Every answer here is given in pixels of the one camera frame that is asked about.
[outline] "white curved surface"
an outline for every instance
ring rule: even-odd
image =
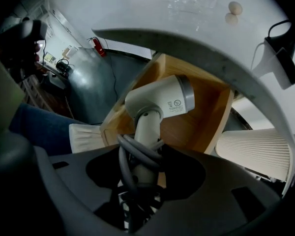
[[[225,22],[230,1],[238,1],[243,7],[243,13],[238,16],[238,24],[235,26]],[[287,186],[289,185],[295,169],[295,139],[292,135],[295,134],[295,85],[282,90],[273,73],[265,74],[257,80],[250,71],[256,46],[263,42],[271,25],[286,19],[285,14],[273,0],[217,0],[218,4],[214,9],[204,9],[200,13],[177,12],[168,8],[169,3],[166,0],[53,0],[53,2],[81,34],[90,33],[89,26],[92,22],[96,32],[106,31],[102,37],[109,38],[110,35],[111,39],[120,42],[172,54],[194,65],[201,65],[204,70],[241,89],[288,141],[293,153]],[[273,30],[273,34],[282,34],[287,27],[287,25],[278,27]],[[160,37],[158,41],[162,42],[157,42],[155,36],[148,34],[150,42],[141,41],[136,30],[142,29],[171,35],[167,35],[167,38]],[[107,32],[107,30],[118,30],[116,34],[125,33],[125,35],[117,36],[113,31]],[[188,41],[181,43],[190,46],[171,42],[173,39],[180,41],[183,38]],[[204,45],[209,47],[211,52],[208,52]],[[177,46],[179,50],[174,50],[173,47]],[[195,50],[202,53],[196,57]],[[241,69],[246,72],[240,71],[236,65],[231,65],[228,59],[214,55],[215,51],[240,64]],[[210,59],[215,56],[219,58],[216,62]],[[262,49],[258,49],[255,64],[259,63],[261,56]],[[221,71],[222,63],[227,69]],[[259,83],[271,93],[260,87]],[[255,95],[255,91],[265,93],[266,96]]]
[[[226,131],[216,153],[229,161],[281,181],[286,181],[290,150],[275,129]]]

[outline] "black wire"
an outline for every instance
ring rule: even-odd
[[[109,50],[108,48],[108,44],[107,44],[107,41],[106,39],[104,38],[105,42],[106,42],[106,46],[107,46],[107,49]],[[116,79],[116,76],[115,76],[115,73],[114,73],[114,69],[113,69],[113,62],[112,62],[112,57],[110,56],[109,54],[109,58],[110,58],[110,66],[112,68],[112,72],[113,72],[113,76],[115,78],[115,82],[114,82],[114,91],[115,91],[115,94],[116,94],[116,101],[118,100],[118,94],[117,94],[117,91],[116,91],[116,82],[117,82],[117,79]]]
[[[44,64],[45,64],[45,48],[46,48],[47,42],[46,42],[45,39],[44,39],[44,41],[45,41],[45,46],[44,46],[44,49],[43,49],[43,66],[40,69],[42,69],[44,67]]]
[[[88,38],[87,40],[91,40],[91,39],[94,39],[94,38],[96,38],[97,41],[99,42],[99,39],[98,39],[97,37],[90,37],[90,38]],[[107,49],[109,50],[106,39],[105,39],[105,38],[103,38],[103,39],[105,40],[106,45],[107,45]],[[116,76],[115,76],[115,72],[114,72],[114,68],[113,68],[113,60],[112,60],[112,57],[111,57],[110,55],[108,55],[108,57],[109,57],[109,59],[110,59],[110,67],[111,67],[111,69],[112,69],[113,77],[114,77],[114,80],[115,80],[115,81],[114,81],[114,92],[115,92],[115,95],[116,95],[116,102],[117,102],[117,100],[118,100],[118,93],[117,93],[117,90],[116,90],[116,82],[117,82],[117,78],[116,78]]]
[[[283,20],[283,21],[281,21],[281,22],[279,22],[279,23],[274,24],[273,26],[270,27],[270,29],[269,29],[269,31],[268,31],[268,33],[267,33],[267,36],[270,37],[270,32],[271,32],[271,30],[272,30],[274,27],[279,26],[279,25],[281,25],[281,24],[289,23],[289,22],[291,22],[291,21],[290,21],[289,19],[287,19],[287,20]]]
[[[56,65],[57,65],[61,60],[66,60],[66,61],[68,62],[68,65],[69,65],[69,60],[67,60],[67,59],[59,59],[59,60],[57,61]]]

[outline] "gray cable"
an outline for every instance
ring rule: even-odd
[[[153,171],[160,171],[161,170],[161,166],[159,163],[153,161],[151,158],[146,156],[142,151],[135,148],[133,146],[132,142],[127,141],[124,137],[122,137],[119,134],[117,135],[117,140],[120,144],[120,147],[123,147],[126,151],[128,151],[131,155],[133,155],[135,158],[137,158],[147,168],[149,168]]]
[[[123,184],[129,189],[129,192],[135,196],[139,195],[139,189],[133,180],[133,176],[130,171],[126,151],[137,158],[143,165],[153,171],[162,171],[160,162],[162,156],[156,152],[157,149],[164,145],[164,142],[158,141],[153,144],[152,149],[147,148],[141,143],[135,141],[129,135],[117,135],[117,140],[120,144],[119,148],[119,165],[122,175]]]
[[[124,151],[123,147],[120,146],[119,148],[119,165],[120,165],[120,170],[121,174],[123,177],[123,184],[127,186],[129,191],[137,196],[139,194],[138,188],[136,186],[136,183],[133,180],[129,165],[128,165],[128,160],[126,156],[126,152]]]
[[[142,145],[138,141],[134,140],[133,138],[129,137],[128,135],[124,135],[123,138],[125,138],[131,145],[133,145],[135,148],[137,148],[139,151],[144,153],[149,158],[153,158],[156,160],[162,160],[163,157],[160,154],[155,152],[155,150],[159,149],[161,146],[152,150],[152,149]]]

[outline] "wall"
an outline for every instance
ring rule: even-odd
[[[63,43],[70,45],[72,47],[76,47],[77,49],[81,47],[81,45],[72,37],[72,35],[61,25],[61,23],[53,16],[52,13],[49,13],[48,19],[51,28],[55,36],[60,39]]]
[[[46,40],[45,54],[48,52],[57,59],[62,59],[62,53],[67,47],[67,43],[63,42],[61,39],[54,35]]]
[[[61,13],[67,18],[67,20],[74,26],[81,35],[85,38],[92,36],[91,27],[95,23],[102,22],[105,17],[110,13],[117,11],[124,11],[124,15],[120,18],[123,19],[120,25],[126,25],[127,16],[131,16],[129,8],[138,7],[147,0],[50,0],[61,11]],[[191,38],[202,38],[203,42],[208,44],[208,41],[213,39],[218,43],[218,50],[224,52],[229,57],[236,60],[238,63],[243,64],[243,67],[249,69],[252,61],[252,56],[255,47],[258,43],[263,42],[267,36],[267,31],[275,23],[285,20],[287,17],[284,12],[279,8],[274,0],[217,0],[219,7],[225,12],[228,11],[228,3],[231,1],[238,1],[243,7],[243,14],[239,16],[239,23],[237,28],[227,30],[225,32],[233,34],[232,36],[221,36],[222,33],[212,34],[206,36],[199,32],[183,32],[183,35]],[[157,23],[162,22],[162,15],[158,13],[157,8],[153,11],[154,21],[149,22],[150,26],[155,26]],[[219,18],[218,23],[225,23],[223,17]],[[148,21],[149,15],[143,15]],[[248,31],[241,31],[243,26],[247,26]],[[282,34],[288,25],[277,27],[273,29],[272,34]],[[250,41],[251,36],[256,35],[258,38]],[[109,48],[114,49],[114,43],[108,41]],[[255,65],[258,64],[262,56],[262,48],[257,52],[255,58]],[[274,77],[273,73],[265,74],[260,78],[260,81],[272,92],[275,99],[280,104],[284,114],[286,115],[288,122],[295,134],[295,85],[286,90],[282,90]]]
[[[114,12],[121,6],[128,6],[140,0],[47,0],[51,4],[50,9],[58,9],[66,20],[76,31],[88,39],[95,36],[92,32],[92,26]],[[106,42],[100,40],[104,48]],[[113,50],[133,53],[150,59],[151,53],[147,48],[107,40],[108,48]]]
[[[68,101],[75,118],[89,124],[104,120],[116,98],[122,96],[146,65],[143,61],[109,52],[102,58],[91,48],[80,48],[70,64],[74,69],[69,76],[71,95]]]

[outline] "egg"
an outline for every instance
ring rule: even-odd
[[[228,5],[230,12],[234,15],[240,15],[242,13],[242,7],[239,2],[230,2]]]
[[[236,15],[232,14],[232,13],[227,13],[225,15],[225,22],[228,23],[231,26],[235,26],[238,23],[238,18]]]

